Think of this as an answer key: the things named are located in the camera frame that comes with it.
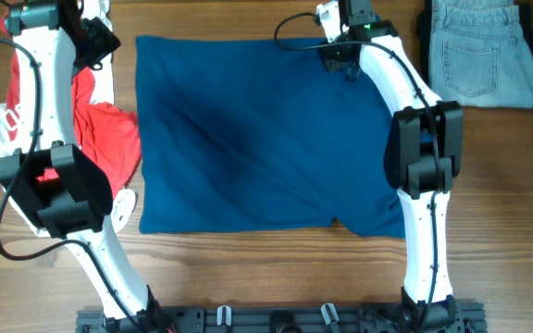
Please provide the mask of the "blue t-shirt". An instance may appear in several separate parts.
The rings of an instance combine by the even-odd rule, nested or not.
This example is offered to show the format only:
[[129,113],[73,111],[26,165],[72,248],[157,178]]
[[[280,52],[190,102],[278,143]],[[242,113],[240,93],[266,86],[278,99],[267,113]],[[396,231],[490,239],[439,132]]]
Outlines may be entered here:
[[404,236],[383,155],[392,108],[360,73],[327,72],[313,38],[135,40],[140,232],[327,228]]

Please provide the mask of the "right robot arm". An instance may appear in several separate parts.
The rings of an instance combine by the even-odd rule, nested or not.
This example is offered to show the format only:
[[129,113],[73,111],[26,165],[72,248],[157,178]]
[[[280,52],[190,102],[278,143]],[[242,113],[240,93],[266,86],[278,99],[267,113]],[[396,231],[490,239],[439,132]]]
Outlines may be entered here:
[[330,1],[316,8],[329,72],[357,66],[376,85],[392,120],[383,157],[386,179],[403,210],[407,268],[397,303],[365,304],[363,332],[463,332],[447,269],[446,211],[460,167],[463,110],[425,84],[387,20],[368,1]]

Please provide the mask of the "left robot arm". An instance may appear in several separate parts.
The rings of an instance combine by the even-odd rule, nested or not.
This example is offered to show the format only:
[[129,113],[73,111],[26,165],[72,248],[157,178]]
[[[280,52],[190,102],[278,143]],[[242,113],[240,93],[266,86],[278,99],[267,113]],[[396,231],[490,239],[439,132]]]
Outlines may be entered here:
[[13,202],[30,226],[76,257],[103,303],[102,332],[173,332],[176,326],[134,270],[111,222],[113,193],[104,171],[78,146],[71,83],[100,70],[120,46],[82,1],[20,1],[5,18],[9,44],[27,77],[21,101],[28,124],[19,147],[0,157],[1,203]]

